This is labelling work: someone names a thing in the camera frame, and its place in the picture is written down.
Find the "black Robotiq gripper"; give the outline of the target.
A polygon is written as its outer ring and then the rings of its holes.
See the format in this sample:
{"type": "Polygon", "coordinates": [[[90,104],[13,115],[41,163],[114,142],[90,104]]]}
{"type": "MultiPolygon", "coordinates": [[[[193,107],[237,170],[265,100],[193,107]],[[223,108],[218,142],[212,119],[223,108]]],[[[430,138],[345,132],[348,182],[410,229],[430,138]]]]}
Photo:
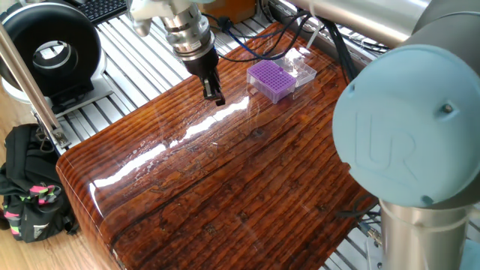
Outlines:
{"type": "Polygon", "coordinates": [[[215,48],[197,59],[183,61],[187,71],[201,79],[204,98],[214,100],[217,106],[223,106],[226,101],[221,92],[221,81],[217,71],[218,62],[219,57],[215,48]]]}

